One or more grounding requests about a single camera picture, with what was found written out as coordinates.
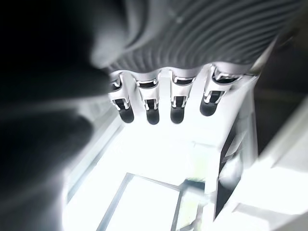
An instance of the glass pane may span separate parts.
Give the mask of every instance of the glass pane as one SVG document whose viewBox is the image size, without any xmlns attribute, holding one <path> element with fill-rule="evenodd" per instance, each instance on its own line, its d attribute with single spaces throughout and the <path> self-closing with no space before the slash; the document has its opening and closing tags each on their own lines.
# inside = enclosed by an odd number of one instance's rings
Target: glass pane
<svg viewBox="0 0 308 231">
<path fill-rule="evenodd" d="M 176 190 L 134 177 L 106 231 L 170 231 L 178 197 Z"/>
</svg>

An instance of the silver metal bracket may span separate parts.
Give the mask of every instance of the silver metal bracket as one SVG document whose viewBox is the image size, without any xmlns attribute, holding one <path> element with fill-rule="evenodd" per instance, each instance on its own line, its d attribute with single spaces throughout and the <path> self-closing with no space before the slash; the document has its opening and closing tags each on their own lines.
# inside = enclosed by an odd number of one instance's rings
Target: silver metal bracket
<svg viewBox="0 0 308 231">
<path fill-rule="evenodd" d="M 242 76 L 220 72 L 215 65 L 211 65 L 205 81 L 204 102 L 219 103 L 222 96 L 230 90 L 233 83 Z"/>
<path fill-rule="evenodd" d="M 124 105 L 124 109 L 127 110 L 130 107 L 128 90 L 123 82 L 123 75 L 120 73 L 118 78 L 110 83 L 111 91 L 108 93 L 111 103 L 116 107 L 118 111 L 122 110 L 120 104 Z"/>
<path fill-rule="evenodd" d="M 142 102 L 145 109 L 148 111 L 151 109 L 151 103 L 154 104 L 154 110 L 158 108 L 159 103 L 159 76 L 149 81 L 136 81 Z"/>
<path fill-rule="evenodd" d="M 172 107 L 177 107 L 177 100 L 180 100 L 181 107 L 185 107 L 194 81 L 195 77 L 178 77 L 172 73 L 170 84 L 170 98 Z"/>
</svg>

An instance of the black rubber fingertip pad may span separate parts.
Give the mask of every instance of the black rubber fingertip pad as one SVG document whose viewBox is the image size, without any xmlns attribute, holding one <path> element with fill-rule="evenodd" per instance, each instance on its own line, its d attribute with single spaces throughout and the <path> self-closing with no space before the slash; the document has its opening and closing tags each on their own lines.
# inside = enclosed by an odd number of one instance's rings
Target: black rubber fingertip pad
<svg viewBox="0 0 308 231">
<path fill-rule="evenodd" d="M 203 100 L 200 104 L 200 112 L 204 116 L 211 116 L 215 113 L 217 108 L 216 103 L 205 103 Z"/>
<path fill-rule="evenodd" d="M 135 116 L 134 116 L 134 112 L 131 106 L 127 110 L 120 110 L 119 114 L 120 114 L 121 119 L 125 123 L 129 124 L 134 121 Z"/>
<path fill-rule="evenodd" d="M 180 124 L 184 119 L 184 107 L 171 107 L 170 118 L 175 124 Z"/>
<path fill-rule="evenodd" d="M 159 111 L 158 109 L 150 109 L 146 111 L 146 118 L 148 122 L 152 125 L 158 124 L 159 122 Z"/>
</svg>

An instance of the robotic hand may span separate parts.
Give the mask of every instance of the robotic hand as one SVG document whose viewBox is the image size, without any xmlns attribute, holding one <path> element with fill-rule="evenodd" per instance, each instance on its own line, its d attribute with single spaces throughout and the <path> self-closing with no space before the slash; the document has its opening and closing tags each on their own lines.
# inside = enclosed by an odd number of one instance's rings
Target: robotic hand
<svg viewBox="0 0 308 231">
<path fill-rule="evenodd" d="M 232 85 L 296 14 L 301 0 L 13 2 L 4 21 L 0 85 L 0 230 L 61 230 L 65 168 L 92 135 L 81 103 L 108 92 L 134 120 L 123 73 L 159 122 L 160 72 L 171 75 L 170 117 L 184 119 L 205 64 L 200 112 L 211 116 Z"/>
</svg>

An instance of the ribbed gray surface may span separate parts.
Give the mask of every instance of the ribbed gray surface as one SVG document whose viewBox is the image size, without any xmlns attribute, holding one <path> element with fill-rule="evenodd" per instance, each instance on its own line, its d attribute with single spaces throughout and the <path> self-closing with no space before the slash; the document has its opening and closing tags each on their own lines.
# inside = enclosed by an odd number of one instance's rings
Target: ribbed gray surface
<svg viewBox="0 0 308 231">
<path fill-rule="evenodd" d="M 109 72 L 191 69 L 209 62 L 251 64 L 302 0 L 173 0 L 174 18 L 155 39 L 126 53 Z"/>
</svg>

